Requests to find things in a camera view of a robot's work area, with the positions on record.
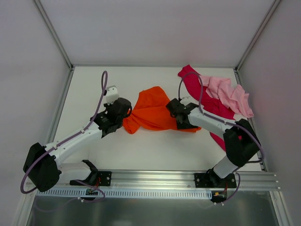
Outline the orange t shirt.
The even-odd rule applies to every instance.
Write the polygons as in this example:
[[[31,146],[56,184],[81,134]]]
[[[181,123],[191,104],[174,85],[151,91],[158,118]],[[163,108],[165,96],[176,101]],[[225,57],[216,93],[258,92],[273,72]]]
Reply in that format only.
[[[152,131],[178,130],[176,119],[166,108],[169,101],[159,86],[141,91],[130,116],[123,120],[125,131],[134,134],[141,127]]]

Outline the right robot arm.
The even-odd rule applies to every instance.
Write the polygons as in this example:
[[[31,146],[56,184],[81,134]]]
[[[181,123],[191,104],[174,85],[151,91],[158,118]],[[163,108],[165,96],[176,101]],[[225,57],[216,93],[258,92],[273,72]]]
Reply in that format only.
[[[201,127],[224,141],[226,155],[201,178],[195,179],[196,187],[218,188],[228,186],[226,177],[246,164],[263,148],[250,123],[245,119],[228,120],[210,113],[195,103],[182,104],[172,99],[167,105],[170,116],[175,118],[178,129]]]

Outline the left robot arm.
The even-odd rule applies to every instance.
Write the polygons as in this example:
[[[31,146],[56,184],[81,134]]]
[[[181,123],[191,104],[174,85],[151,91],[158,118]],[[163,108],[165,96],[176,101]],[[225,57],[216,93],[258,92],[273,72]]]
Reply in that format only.
[[[131,102],[121,97],[104,106],[103,112],[91,118],[88,128],[80,129],[61,141],[47,145],[35,143],[30,147],[23,171],[36,189],[45,192],[58,182],[69,182],[72,186],[81,183],[94,186],[101,183],[97,167],[89,160],[77,163],[65,163],[65,160],[83,145],[116,132],[132,111]]]

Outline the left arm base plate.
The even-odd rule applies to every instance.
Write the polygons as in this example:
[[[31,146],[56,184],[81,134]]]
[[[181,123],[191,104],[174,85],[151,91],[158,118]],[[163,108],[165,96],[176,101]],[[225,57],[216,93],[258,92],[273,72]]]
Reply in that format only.
[[[98,171],[96,175],[96,182],[95,186],[111,186],[111,177],[112,172],[111,171]]]

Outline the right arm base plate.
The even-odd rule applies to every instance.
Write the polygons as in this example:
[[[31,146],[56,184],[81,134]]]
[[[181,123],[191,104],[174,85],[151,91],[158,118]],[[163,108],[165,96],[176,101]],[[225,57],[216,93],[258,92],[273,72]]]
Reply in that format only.
[[[194,182],[196,188],[237,188],[234,174],[229,174],[225,178],[219,178],[209,172],[195,173]]]

